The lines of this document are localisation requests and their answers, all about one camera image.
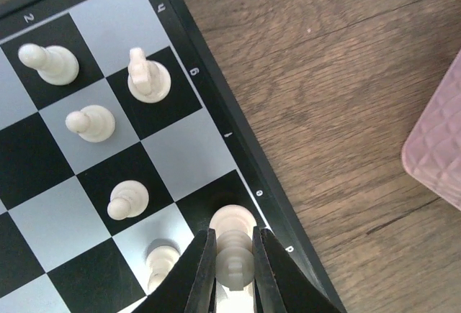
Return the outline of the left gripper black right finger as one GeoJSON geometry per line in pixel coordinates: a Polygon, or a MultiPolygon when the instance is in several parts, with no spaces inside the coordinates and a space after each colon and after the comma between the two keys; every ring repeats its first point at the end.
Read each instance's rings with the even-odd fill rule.
{"type": "Polygon", "coordinates": [[[256,312],[339,312],[308,280],[267,228],[253,228],[254,308],[256,312]]]}

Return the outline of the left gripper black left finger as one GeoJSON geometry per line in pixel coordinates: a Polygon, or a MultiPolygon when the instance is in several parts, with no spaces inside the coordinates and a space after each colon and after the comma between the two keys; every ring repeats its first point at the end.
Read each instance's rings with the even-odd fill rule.
{"type": "Polygon", "coordinates": [[[134,313],[215,312],[216,255],[215,231],[199,231],[166,279],[134,313]]]}

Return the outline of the white chess knight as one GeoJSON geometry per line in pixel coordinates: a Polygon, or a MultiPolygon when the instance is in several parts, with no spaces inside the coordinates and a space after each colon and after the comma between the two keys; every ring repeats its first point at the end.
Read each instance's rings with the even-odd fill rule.
{"type": "Polygon", "coordinates": [[[164,99],[171,89],[171,76],[166,67],[154,60],[148,60],[140,47],[129,52],[127,86],[138,100],[154,104],[164,99]]]}

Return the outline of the white chess queen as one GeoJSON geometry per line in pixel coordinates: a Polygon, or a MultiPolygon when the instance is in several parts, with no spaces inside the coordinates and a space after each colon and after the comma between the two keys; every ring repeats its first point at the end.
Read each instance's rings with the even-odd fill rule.
{"type": "Polygon", "coordinates": [[[218,312],[254,311],[253,228],[256,220],[243,206],[220,208],[210,220],[217,239],[215,261],[218,312]]]}

